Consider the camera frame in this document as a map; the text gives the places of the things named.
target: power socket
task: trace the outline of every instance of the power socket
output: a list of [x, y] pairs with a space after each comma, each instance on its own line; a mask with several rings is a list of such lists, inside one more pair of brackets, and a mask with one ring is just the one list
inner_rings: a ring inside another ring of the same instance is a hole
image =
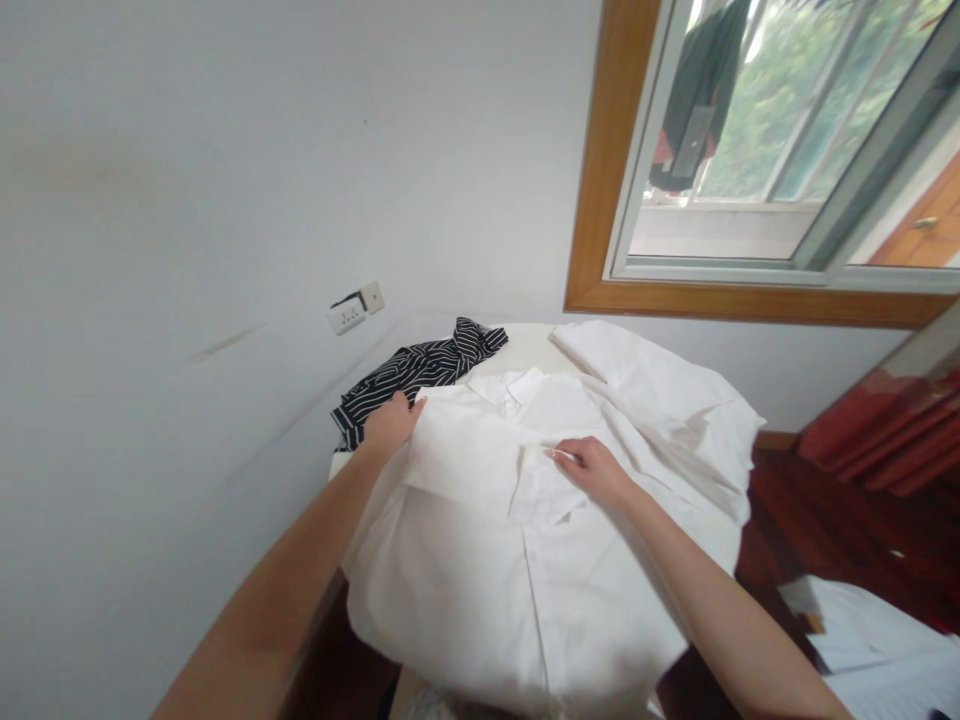
[[343, 335], [347, 330], [359, 325], [366, 319], [363, 313], [363, 303], [360, 298], [352, 297], [339, 305], [327, 310], [327, 319], [337, 335]]

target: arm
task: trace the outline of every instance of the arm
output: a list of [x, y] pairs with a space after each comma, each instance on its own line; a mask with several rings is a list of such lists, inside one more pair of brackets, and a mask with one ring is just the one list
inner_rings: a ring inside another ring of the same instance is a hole
[[313, 612], [333, 578], [384, 465], [406, 442], [426, 399], [402, 393], [367, 418], [343, 469], [267, 552], [154, 712], [167, 718], [275, 718]]
[[566, 473], [636, 529], [691, 642], [741, 715], [850, 720], [780, 626], [630, 479], [603, 443], [564, 440], [557, 450], [554, 458]]

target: striped shirt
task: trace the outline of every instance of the striped shirt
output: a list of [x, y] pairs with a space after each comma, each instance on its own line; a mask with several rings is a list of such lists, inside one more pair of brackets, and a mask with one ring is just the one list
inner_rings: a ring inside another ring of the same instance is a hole
[[387, 362], [354, 385], [332, 413], [343, 433], [341, 450], [356, 450], [363, 440], [363, 423], [374, 410], [400, 390], [412, 403], [422, 387], [453, 385], [474, 365], [493, 357], [507, 344], [503, 328], [487, 328], [457, 318], [453, 337], [400, 348]]

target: white shirt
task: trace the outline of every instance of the white shirt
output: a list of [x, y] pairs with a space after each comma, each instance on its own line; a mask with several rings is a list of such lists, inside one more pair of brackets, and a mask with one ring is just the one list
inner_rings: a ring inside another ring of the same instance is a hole
[[[421, 391], [430, 400], [409, 448], [384, 471], [344, 560], [363, 640], [433, 685], [519, 714], [617, 717], [645, 705], [687, 641], [632, 530], [546, 449], [599, 438], [730, 572], [759, 418], [710, 371], [621, 333], [596, 321], [554, 333], [607, 382], [531, 368]], [[669, 399], [647, 406], [653, 391]], [[710, 452], [718, 419], [743, 424], [724, 432], [745, 447]]]

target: red curtain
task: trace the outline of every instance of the red curtain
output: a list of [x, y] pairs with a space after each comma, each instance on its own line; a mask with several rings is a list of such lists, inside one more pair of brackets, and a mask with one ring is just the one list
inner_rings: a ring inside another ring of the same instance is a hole
[[905, 496], [960, 463], [960, 369], [874, 370], [808, 427], [798, 452], [844, 482]]

